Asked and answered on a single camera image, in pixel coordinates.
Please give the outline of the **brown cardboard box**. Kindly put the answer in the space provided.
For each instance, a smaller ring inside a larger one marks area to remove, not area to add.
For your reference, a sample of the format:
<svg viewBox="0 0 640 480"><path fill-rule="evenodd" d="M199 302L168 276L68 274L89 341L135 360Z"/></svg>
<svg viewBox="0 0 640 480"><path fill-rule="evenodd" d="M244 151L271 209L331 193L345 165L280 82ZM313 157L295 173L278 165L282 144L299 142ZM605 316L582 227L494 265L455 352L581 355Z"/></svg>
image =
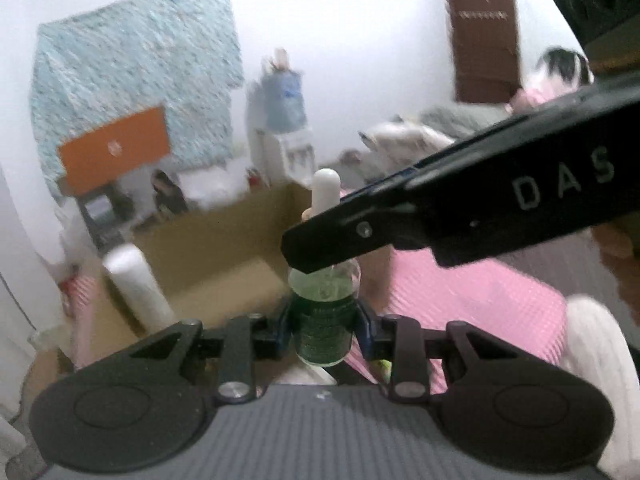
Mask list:
<svg viewBox="0 0 640 480"><path fill-rule="evenodd" d="M310 193L297 183L264 188L228 207L192 212L134 236L175 318L214 327L245 313L272 312L286 293L288 266L281 236L298 223ZM72 354L40 352L23 388L32 402L76 366L85 366L149 336L108 278L102 260L88 255L78 271L88 304L75 304L67 325Z"/></svg>

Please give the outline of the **orange Philips appliance box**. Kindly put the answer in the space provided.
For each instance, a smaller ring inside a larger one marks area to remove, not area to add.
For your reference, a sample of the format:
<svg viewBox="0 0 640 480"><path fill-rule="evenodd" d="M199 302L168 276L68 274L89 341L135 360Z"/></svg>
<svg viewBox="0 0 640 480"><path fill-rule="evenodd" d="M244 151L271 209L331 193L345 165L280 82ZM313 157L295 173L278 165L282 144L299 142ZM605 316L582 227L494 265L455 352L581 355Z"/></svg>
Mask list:
<svg viewBox="0 0 640 480"><path fill-rule="evenodd" d="M56 185L73 197L101 254L122 244L124 229L141 211L126 177L144 178L171 153L165 111L156 106L66 141L58 149L63 175Z"/></svg>

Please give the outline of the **grey and white bedding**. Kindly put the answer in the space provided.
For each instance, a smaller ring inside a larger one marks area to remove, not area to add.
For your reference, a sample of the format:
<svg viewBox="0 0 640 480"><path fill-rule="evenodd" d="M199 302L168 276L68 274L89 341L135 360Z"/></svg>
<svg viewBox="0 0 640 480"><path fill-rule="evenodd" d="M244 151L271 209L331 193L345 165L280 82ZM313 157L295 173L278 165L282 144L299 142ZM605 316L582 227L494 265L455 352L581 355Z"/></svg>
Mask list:
<svg viewBox="0 0 640 480"><path fill-rule="evenodd" d="M416 118L399 115L360 131L362 150L344 151L338 162L369 183L405 169L511 115L506 105L450 103Z"/></svg>

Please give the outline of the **brown wooden door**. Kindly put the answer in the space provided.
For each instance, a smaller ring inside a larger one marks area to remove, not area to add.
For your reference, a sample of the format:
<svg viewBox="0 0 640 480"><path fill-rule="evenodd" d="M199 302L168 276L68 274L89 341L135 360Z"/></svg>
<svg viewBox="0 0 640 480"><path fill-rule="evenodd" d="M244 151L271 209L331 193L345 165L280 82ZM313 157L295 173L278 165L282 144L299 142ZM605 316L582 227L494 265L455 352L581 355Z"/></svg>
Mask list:
<svg viewBox="0 0 640 480"><path fill-rule="evenodd" d="M446 0L456 100L506 104L521 85L515 0Z"/></svg>

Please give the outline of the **green dropper bottle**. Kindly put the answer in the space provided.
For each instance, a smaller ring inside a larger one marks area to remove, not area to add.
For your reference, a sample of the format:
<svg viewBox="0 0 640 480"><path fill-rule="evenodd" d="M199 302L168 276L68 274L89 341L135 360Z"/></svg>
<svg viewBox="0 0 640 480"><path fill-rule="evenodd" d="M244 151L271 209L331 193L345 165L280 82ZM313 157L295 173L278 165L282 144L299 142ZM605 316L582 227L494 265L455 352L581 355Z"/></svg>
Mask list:
<svg viewBox="0 0 640 480"><path fill-rule="evenodd" d="M355 259L311 274L290 271L290 322L299 359L332 367L348 355L360 276Z"/></svg>

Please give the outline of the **white supplement bottle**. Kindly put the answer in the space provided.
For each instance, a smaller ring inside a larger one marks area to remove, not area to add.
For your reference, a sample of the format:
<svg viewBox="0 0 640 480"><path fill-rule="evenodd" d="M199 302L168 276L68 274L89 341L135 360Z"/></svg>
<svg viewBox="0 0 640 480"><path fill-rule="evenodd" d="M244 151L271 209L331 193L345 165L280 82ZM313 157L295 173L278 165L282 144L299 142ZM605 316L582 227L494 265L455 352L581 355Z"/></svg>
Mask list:
<svg viewBox="0 0 640 480"><path fill-rule="evenodd" d="M177 322L140 248L122 244L110 250L102 263L129 310L148 333L159 332Z"/></svg>

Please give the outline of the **white water dispenser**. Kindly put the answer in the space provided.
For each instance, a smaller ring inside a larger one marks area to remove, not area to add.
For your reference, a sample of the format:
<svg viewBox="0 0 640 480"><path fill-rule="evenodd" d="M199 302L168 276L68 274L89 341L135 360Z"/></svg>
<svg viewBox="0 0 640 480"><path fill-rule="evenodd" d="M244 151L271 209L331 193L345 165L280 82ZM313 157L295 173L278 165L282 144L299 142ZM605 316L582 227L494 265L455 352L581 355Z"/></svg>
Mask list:
<svg viewBox="0 0 640 480"><path fill-rule="evenodd" d="M257 80L246 88L245 125L250 158L264 181L271 185L296 182L310 187L318 169L311 128L280 133L267 129L264 92Z"/></svg>

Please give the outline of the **floral blue hanging cloth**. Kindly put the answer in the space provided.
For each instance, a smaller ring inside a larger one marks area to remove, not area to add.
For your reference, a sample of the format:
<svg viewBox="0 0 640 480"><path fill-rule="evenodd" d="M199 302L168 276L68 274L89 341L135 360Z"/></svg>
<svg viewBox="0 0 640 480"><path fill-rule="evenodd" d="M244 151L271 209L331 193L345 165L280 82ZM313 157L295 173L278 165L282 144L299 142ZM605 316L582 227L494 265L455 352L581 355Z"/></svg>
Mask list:
<svg viewBox="0 0 640 480"><path fill-rule="evenodd" d="M64 142L159 105L170 169L223 162L243 84L231 0L122 0L40 25L30 114L49 192L61 197Z"/></svg>

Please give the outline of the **black and white plush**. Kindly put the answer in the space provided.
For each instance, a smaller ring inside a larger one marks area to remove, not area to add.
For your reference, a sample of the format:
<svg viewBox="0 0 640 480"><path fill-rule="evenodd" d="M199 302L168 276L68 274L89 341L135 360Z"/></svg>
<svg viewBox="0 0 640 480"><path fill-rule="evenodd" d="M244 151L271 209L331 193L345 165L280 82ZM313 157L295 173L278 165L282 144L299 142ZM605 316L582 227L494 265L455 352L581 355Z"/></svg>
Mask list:
<svg viewBox="0 0 640 480"><path fill-rule="evenodd" d="M549 48L506 106L511 114L525 112L593 83L588 60L579 52Z"/></svg>

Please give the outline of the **blue water jug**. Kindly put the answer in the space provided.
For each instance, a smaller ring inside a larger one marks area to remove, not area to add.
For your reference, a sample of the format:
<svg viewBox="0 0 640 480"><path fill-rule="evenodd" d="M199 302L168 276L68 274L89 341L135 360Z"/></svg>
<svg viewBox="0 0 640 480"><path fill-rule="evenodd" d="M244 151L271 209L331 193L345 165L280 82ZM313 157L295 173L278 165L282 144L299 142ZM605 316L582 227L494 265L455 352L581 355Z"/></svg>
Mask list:
<svg viewBox="0 0 640 480"><path fill-rule="evenodd" d="M302 74L292 70L288 52L276 49L262 73L266 127L274 133L290 133L307 125Z"/></svg>

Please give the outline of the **pink checkered cloth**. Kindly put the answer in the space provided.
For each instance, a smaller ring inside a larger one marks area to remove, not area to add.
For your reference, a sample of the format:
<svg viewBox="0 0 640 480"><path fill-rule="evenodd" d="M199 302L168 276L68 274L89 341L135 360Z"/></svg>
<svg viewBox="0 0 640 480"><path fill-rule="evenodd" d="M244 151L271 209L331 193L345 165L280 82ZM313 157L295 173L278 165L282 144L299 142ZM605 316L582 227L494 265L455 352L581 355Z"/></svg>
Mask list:
<svg viewBox="0 0 640 480"><path fill-rule="evenodd" d="M566 300L555 289L488 259L443 269L428 249L390 246L358 258L359 298L379 315L403 315L429 330L470 323L553 365L566 332Z"/></svg>

